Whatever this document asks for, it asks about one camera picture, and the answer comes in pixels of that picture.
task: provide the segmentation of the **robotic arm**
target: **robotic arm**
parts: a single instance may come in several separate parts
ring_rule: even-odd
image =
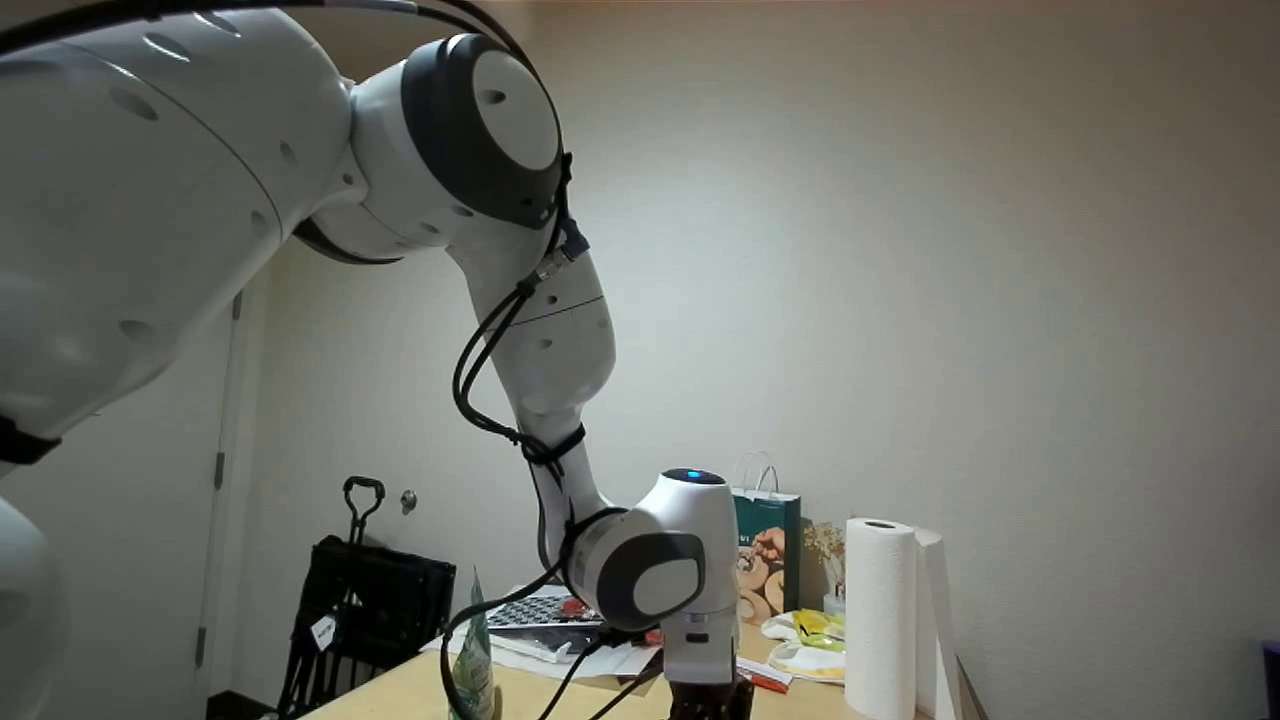
[[[524,446],[542,565],[610,622],[664,622],[681,706],[736,686],[723,480],[666,472],[636,509],[590,485],[579,402],[610,325],[521,52],[463,31],[347,86],[282,13],[195,13],[0,55],[0,110],[0,475],[164,371],[291,233],[352,265],[443,249],[482,321],[456,400]],[[515,429],[469,402],[482,358]],[[0,536],[0,663],[20,666],[48,547],[2,498]],[[0,716],[36,716],[32,683],[2,677]]]

